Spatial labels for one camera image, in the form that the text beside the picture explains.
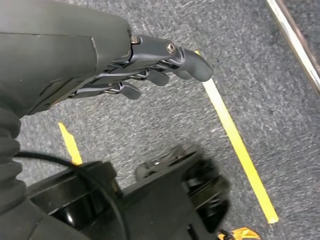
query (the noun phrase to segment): yellow tape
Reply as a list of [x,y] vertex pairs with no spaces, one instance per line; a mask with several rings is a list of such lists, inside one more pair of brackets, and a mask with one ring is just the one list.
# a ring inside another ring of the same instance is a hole
[[71,156],[72,162],[74,165],[82,164],[82,156],[80,156],[79,150],[78,150],[75,138],[72,134],[69,133],[68,130],[62,122],[59,122],[58,125],[60,130],[61,131],[64,143],[66,144],[66,149]]
[[203,86],[217,111],[224,130],[233,146],[240,163],[242,165],[252,189],[257,196],[269,224],[274,224],[279,220],[272,206],[261,179],[259,177],[251,158],[249,156],[242,137],[240,137],[235,123],[228,112],[223,100],[217,89],[213,79],[203,82]]

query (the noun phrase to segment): black mechanical part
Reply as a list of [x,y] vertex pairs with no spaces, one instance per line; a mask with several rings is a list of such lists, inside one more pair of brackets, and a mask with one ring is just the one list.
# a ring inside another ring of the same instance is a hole
[[[165,86],[169,82],[166,73],[174,73],[180,78],[188,80],[192,77],[205,82],[209,80],[213,70],[201,56],[187,49],[175,46],[173,42],[145,35],[131,36],[131,57],[112,61],[106,69],[74,92],[69,98],[83,98],[96,96],[103,93],[113,94],[113,90],[101,91],[117,82],[125,84],[128,80],[148,80],[157,86]],[[117,93],[123,93],[130,99],[139,96],[137,88],[122,89]]]
[[[109,162],[84,167],[106,183],[124,206],[133,240],[217,238],[229,209],[229,185],[211,160],[205,160],[197,146],[183,144],[152,162],[155,168],[149,172],[155,173],[139,175],[137,183],[122,190],[115,183],[115,172]],[[31,186],[27,197],[45,213],[90,239],[121,239],[110,207],[95,188],[84,185],[69,170]],[[202,214],[203,209],[211,212]]]

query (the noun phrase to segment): black cable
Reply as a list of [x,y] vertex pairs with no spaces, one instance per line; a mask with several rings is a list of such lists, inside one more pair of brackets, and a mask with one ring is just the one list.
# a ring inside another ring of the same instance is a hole
[[125,214],[121,210],[121,207],[118,206],[114,196],[109,194],[101,182],[97,180],[94,175],[91,174],[89,171],[81,167],[74,165],[69,161],[66,161],[57,156],[51,156],[45,153],[38,153],[38,152],[29,152],[29,151],[20,151],[17,153],[15,158],[25,158],[25,159],[38,159],[38,160],[45,160],[51,163],[56,163],[63,165],[65,167],[68,167],[75,174],[83,177],[88,182],[96,186],[98,190],[100,190],[102,195],[109,204],[115,214],[118,223],[120,224],[121,231],[123,235],[124,240],[130,240],[130,230],[129,227],[125,220]]

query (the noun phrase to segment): robotic hand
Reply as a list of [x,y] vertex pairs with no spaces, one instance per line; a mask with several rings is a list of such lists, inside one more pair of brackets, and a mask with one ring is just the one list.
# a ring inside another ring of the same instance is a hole
[[167,84],[166,73],[205,82],[212,69],[171,41],[132,35],[124,19],[49,0],[0,0],[0,239],[86,239],[26,199],[13,162],[20,118],[65,99],[141,92],[133,80]]
[[124,19],[47,0],[0,0],[0,96],[19,117],[68,98],[103,93],[135,100],[128,80],[167,84],[166,73],[205,82],[202,57],[165,39],[132,35]]

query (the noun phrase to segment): robotic finger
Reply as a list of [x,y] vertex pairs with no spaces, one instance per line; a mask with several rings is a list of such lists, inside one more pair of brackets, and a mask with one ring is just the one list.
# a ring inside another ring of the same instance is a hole
[[174,73],[183,80],[195,78],[199,82],[206,82],[213,74],[212,68],[201,56],[169,40],[146,35],[130,39],[131,47],[128,54],[112,61],[103,73],[69,98],[109,93],[124,94],[136,100],[141,92],[128,80],[147,80],[157,86],[165,86],[170,79],[167,73]]

